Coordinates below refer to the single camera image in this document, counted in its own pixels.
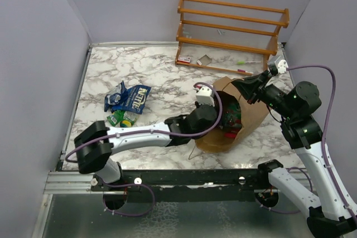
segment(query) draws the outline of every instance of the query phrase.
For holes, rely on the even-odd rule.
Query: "metal frame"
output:
[[[71,195],[71,194],[122,194],[123,191],[101,191],[95,192],[91,191],[90,181],[92,180],[94,174],[80,174],[75,171],[60,171],[60,172],[49,172],[47,177],[47,182],[45,185],[44,194],[45,195]],[[309,183],[307,178],[299,171],[292,171],[291,175],[293,178],[298,180],[303,186],[309,188]],[[254,190],[255,192],[260,192],[265,189]]]
[[[80,94],[82,92],[82,87],[83,87],[83,84],[84,84],[85,74],[86,74],[86,71],[87,71],[87,68],[88,68],[90,55],[91,55],[91,47],[90,47],[90,44],[89,44],[89,48],[88,48],[87,55],[86,55],[85,62],[84,62],[82,76],[81,76],[80,81],[79,81],[79,86],[78,86],[78,90],[77,90],[77,93],[76,93],[76,98],[75,98],[75,101],[74,101],[74,105],[73,105],[73,109],[72,109],[72,112],[71,112],[69,125],[68,125],[67,132],[66,132],[66,138],[65,138],[65,141],[63,143],[63,147],[62,147],[62,151],[61,151],[60,162],[62,162],[62,163],[63,163],[63,161],[65,159],[69,138],[71,136],[73,120],[74,120],[75,115],[76,115],[78,101],[79,101],[79,98],[80,98]]]
[[[41,202],[40,211],[37,216],[35,229],[32,233],[32,238],[40,238],[44,235],[44,230],[46,226],[47,217],[49,216],[51,202],[52,202],[52,195],[44,194]]]
[[[116,47],[116,46],[177,46],[179,43],[177,41],[172,42],[160,42],[160,41],[132,41],[132,42],[104,42],[104,43],[92,43],[89,45],[90,48],[93,47]]]

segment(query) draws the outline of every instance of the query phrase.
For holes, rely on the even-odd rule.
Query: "white marble surface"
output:
[[[129,88],[137,84],[151,86],[149,98],[137,126],[161,122],[168,117],[191,112],[195,106],[196,82],[213,83],[220,77],[240,77],[230,73],[175,65],[177,47],[96,47],[93,48],[71,129],[67,153],[74,149],[74,138],[96,120],[110,114],[103,110],[105,94],[124,80]],[[261,72],[262,64],[237,65],[237,61],[261,60],[261,55],[218,50],[208,47],[184,47],[182,55],[193,63],[207,54],[211,66]],[[292,87],[289,75],[274,81],[284,91]],[[195,148],[194,141],[179,147],[150,147],[129,150],[111,156],[124,169],[204,169],[254,168],[259,163],[277,159],[285,167],[302,166],[281,134],[279,124],[267,116],[262,125],[240,144],[226,153],[208,154]],[[63,170],[75,170],[76,164],[65,162]]]

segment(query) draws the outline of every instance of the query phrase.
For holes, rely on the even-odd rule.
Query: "purple cable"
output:
[[[214,95],[217,98],[218,106],[219,106],[219,112],[218,112],[217,120],[212,125],[212,127],[210,127],[209,129],[207,129],[205,131],[202,131],[202,132],[199,132],[199,133],[195,133],[195,134],[181,134],[181,133],[174,133],[174,132],[168,132],[168,131],[156,130],[156,129],[153,129],[153,131],[151,131],[150,129],[147,129],[147,130],[135,130],[135,131],[120,133],[120,136],[122,137],[122,136],[128,136],[128,135],[133,135],[133,134],[141,134],[141,133],[151,133],[151,132],[153,132],[153,133],[161,133],[161,134],[167,134],[167,135],[177,136],[177,137],[189,137],[189,138],[192,138],[192,137],[197,137],[197,136],[201,136],[201,135],[207,134],[209,131],[214,129],[218,125],[220,120],[221,120],[222,112],[223,112],[222,101],[221,101],[221,98],[219,97],[217,91],[211,85],[209,85],[207,83],[204,83],[204,82],[197,82],[197,83],[194,84],[194,87],[196,85],[207,86],[208,88],[210,88],[213,91]],[[115,138],[116,136],[117,136],[116,134],[106,135],[106,136],[99,137],[97,139],[92,139],[92,140],[90,140],[90,141],[88,141],[88,142],[86,142],[86,143],[84,143],[82,145],[79,145],[72,152],[70,152],[69,154],[66,155],[65,160],[67,162],[69,162],[69,163],[77,163],[76,160],[71,160],[71,159],[69,159],[69,157],[72,156],[73,154],[75,154],[76,152],[78,152],[79,150],[81,150],[82,148],[84,148],[84,147],[86,147],[88,145],[91,145],[92,143],[99,142],[99,141],[104,140],[104,139]]]
[[[311,179],[310,177],[307,175],[307,173],[300,167],[290,167],[287,169],[288,172],[290,172],[291,170],[293,169],[297,169],[299,171],[301,171],[307,178],[308,180],[308,183],[310,184],[310,191],[312,192],[313,191],[313,188],[312,188],[312,182],[311,182]],[[265,205],[263,205],[262,203],[260,203],[258,201],[258,199],[255,199],[255,201],[260,204],[260,207],[265,209],[265,210],[269,210],[270,212],[274,212],[274,213],[278,213],[278,214],[284,214],[284,215],[292,215],[292,214],[298,214],[300,213],[300,210],[295,210],[295,211],[282,211],[282,210],[278,210],[278,209],[274,209],[274,208],[271,208],[271,207],[267,207]]]
[[[111,188],[123,188],[123,187],[140,186],[140,187],[144,187],[144,188],[148,189],[150,194],[151,194],[151,196],[152,196],[151,207],[148,210],[146,210],[145,212],[138,213],[138,214],[128,214],[128,213],[119,212],[117,210],[110,210],[109,208],[107,208],[107,206],[105,204],[105,201],[104,201],[104,196],[103,196],[103,205],[105,207],[105,211],[108,210],[111,213],[114,213],[114,214],[117,214],[117,215],[121,215],[121,216],[125,216],[125,217],[141,217],[141,216],[144,216],[144,215],[148,214],[155,207],[155,194],[152,191],[152,189],[149,186],[145,185],[145,184],[130,183],[130,184],[123,184],[123,185],[110,185],[110,184],[105,183],[104,181],[103,181],[103,184],[107,185],[108,187],[111,187]]]
[[[316,68],[323,68],[326,69],[327,71],[329,71],[329,73],[331,74],[332,77],[332,91],[331,91],[331,97],[330,97],[330,102],[329,105],[327,107],[327,113],[326,113],[326,119],[325,119],[325,124],[324,124],[324,131],[322,132],[322,138],[321,138],[321,146],[322,146],[322,156],[324,157],[324,161],[326,163],[326,168],[331,176],[331,179],[335,185],[335,188],[337,190],[337,192],[339,193],[340,198],[342,199],[342,202],[344,203],[345,207],[349,207],[349,203],[346,200],[342,189],[339,186],[339,183],[337,182],[337,179],[335,177],[334,172],[331,169],[330,166],[330,162],[329,159],[327,157],[327,153],[326,153],[326,148],[325,148],[325,143],[326,143],[326,133],[327,133],[327,127],[329,125],[329,119],[330,119],[330,114],[331,114],[331,109],[332,109],[332,103],[334,102],[334,97],[335,97],[335,91],[336,91],[336,77],[334,72],[332,71],[331,68],[325,66],[325,65],[302,65],[302,66],[296,66],[296,67],[289,67],[287,70],[291,71],[291,70],[296,70],[296,69],[301,69],[301,68],[309,68],[309,67],[316,67]],[[353,218],[355,224],[357,225],[357,217],[354,213],[354,211],[350,208],[347,208],[347,210],[350,212],[351,217]]]

